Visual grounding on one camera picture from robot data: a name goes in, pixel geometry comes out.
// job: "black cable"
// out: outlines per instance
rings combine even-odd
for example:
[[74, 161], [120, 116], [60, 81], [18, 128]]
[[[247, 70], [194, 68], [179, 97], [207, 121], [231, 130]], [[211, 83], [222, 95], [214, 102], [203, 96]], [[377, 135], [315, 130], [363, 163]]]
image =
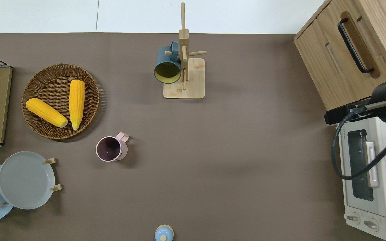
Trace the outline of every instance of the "black cable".
[[335, 134], [334, 139], [333, 139], [333, 145], [331, 146], [331, 161], [333, 163], [333, 168], [334, 168], [334, 171], [336, 172], [336, 174], [344, 180], [353, 180], [353, 179], [359, 177], [360, 175], [366, 173], [367, 171], [372, 169], [372, 167], [374, 167], [386, 155], [386, 147], [385, 147], [382, 149], [380, 154], [377, 154], [375, 156], [375, 159], [373, 159], [373, 161], [371, 161], [369, 163], [369, 165], [367, 165], [363, 170], [359, 171], [358, 173], [356, 173], [352, 176], [345, 176], [340, 172], [340, 170], [337, 166], [337, 161], [336, 161], [336, 146], [337, 146], [337, 139], [338, 139], [340, 130], [342, 129], [342, 126], [343, 126], [343, 124], [345, 124], [345, 122], [349, 121], [356, 114], [362, 113], [364, 111], [365, 111], [365, 107], [355, 108], [352, 110], [351, 113], [349, 113], [347, 116], [345, 116], [345, 118], [337, 126], [336, 134]]

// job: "mug rack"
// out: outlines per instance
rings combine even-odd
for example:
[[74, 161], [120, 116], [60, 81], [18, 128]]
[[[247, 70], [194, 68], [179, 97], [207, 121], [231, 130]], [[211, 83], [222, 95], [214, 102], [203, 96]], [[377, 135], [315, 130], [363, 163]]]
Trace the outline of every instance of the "mug rack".
[[189, 30], [186, 29], [185, 7], [181, 3], [181, 29], [178, 31], [181, 59], [181, 80], [173, 84], [164, 84], [164, 97], [167, 99], [202, 99], [205, 97], [205, 60], [189, 58], [204, 55], [206, 50], [189, 52]]

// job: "wooden cabinet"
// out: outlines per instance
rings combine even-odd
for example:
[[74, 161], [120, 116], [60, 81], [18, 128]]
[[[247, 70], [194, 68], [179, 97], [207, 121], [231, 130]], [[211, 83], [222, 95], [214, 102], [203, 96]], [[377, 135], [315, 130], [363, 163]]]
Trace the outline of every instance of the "wooden cabinet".
[[327, 110], [367, 98], [386, 82], [386, 0], [327, 0], [294, 42]]

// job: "corn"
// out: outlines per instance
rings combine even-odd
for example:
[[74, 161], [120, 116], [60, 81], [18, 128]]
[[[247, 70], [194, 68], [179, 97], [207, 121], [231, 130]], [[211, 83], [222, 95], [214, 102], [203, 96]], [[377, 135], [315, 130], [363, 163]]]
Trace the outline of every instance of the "corn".
[[83, 119], [84, 96], [86, 95], [86, 85], [82, 80], [73, 80], [69, 86], [69, 119], [72, 128], [77, 130]]
[[29, 99], [26, 102], [26, 108], [40, 118], [59, 128], [63, 128], [68, 123], [68, 120], [63, 115], [40, 99]]

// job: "blue lid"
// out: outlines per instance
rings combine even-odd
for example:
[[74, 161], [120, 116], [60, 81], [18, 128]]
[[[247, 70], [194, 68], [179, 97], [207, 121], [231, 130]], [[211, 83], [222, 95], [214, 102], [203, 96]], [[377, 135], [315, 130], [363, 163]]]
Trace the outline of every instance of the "blue lid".
[[172, 241], [174, 238], [174, 231], [169, 225], [163, 224], [157, 228], [154, 237], [156, 238], [156, 241]]

